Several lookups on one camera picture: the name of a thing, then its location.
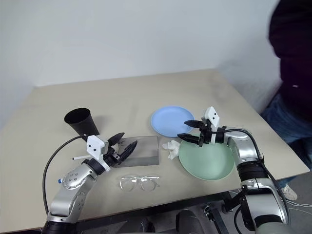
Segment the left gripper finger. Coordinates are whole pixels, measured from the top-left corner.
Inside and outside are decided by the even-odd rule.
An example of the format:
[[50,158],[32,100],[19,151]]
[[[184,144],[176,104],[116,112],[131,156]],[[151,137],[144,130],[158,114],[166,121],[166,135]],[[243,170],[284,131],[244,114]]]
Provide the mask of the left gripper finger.
[[132,152],[135,150],[136,146],[137,146],[137,141],[134,141],[131,144],[129,144],[125,148],[124,152],[120,154],[120,160],[124,161],[127,157],[129,157],[132,154]]
[[116,145],[124,136],[125,133],[118,133],[114,136],[112,136],[111,138],[108,139],[108,145],[109,147],[112,147],[114,145]]

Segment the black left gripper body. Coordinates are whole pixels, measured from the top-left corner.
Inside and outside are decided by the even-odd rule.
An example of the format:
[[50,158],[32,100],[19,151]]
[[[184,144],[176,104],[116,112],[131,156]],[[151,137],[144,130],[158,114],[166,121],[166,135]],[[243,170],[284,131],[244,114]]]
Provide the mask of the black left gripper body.
[[115,151],[114,148],[109,146],[109,144],[107,144],[105,147],[103,160],[109,167],[114,167],[115,165],[121,164],[120,155]]

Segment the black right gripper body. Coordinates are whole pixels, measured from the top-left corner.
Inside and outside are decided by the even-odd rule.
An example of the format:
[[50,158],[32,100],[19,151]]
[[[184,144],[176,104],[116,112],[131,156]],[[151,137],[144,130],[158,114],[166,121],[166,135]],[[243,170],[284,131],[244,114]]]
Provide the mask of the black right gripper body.
[[200,127],[199,127],[200,135],[198,140],[199,147],[202,147],[203,144],[209,144],[211,142],[212,138],[212,129],[211,129],[211,122],[206,119],[205,121],[202,121]]

